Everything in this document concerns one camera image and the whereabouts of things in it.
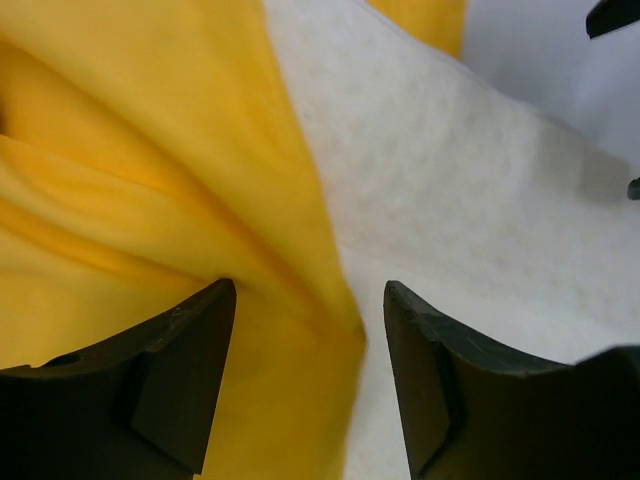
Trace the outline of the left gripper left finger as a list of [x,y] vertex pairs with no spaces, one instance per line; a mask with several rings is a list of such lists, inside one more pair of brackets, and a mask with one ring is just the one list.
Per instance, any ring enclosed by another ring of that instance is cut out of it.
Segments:
[[213,425],[236,290],[174,308],[40,367],[1,373],[5,479],[191,479]]

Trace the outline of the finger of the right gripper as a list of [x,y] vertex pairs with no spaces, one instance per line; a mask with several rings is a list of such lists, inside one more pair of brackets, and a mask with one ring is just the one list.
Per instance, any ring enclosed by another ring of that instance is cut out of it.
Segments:
[[639,19],[639,0],[600,0],[586,17],[586,33],[594,39],[634,24]]
[[632,201],[640,200],[640,177],[629,182],[627,187],[627,198]]

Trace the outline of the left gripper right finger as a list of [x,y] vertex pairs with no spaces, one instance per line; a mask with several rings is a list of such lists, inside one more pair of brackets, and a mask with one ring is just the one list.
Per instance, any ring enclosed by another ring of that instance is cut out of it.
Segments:
[[414,479],[635,479],[639,350],[565,365],[504,345],[398,281],[384,325]]

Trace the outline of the yellow pillowcase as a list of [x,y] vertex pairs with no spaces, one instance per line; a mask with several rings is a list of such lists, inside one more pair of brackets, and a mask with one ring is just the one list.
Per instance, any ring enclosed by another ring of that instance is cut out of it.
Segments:
[[366,337],[347,255],[419,255],[420,54],[464,1],[5,1],[1,364],[232,279],[207,479],[340,479]]

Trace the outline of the cream quilted pillow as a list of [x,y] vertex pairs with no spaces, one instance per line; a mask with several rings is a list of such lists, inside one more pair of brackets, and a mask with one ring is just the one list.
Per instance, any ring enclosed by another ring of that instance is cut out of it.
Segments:
[[389,280],[556,361],[638,341],[627,162],[362,1],[265,8],[369,338],[347,478],[409,475],[382,319]]

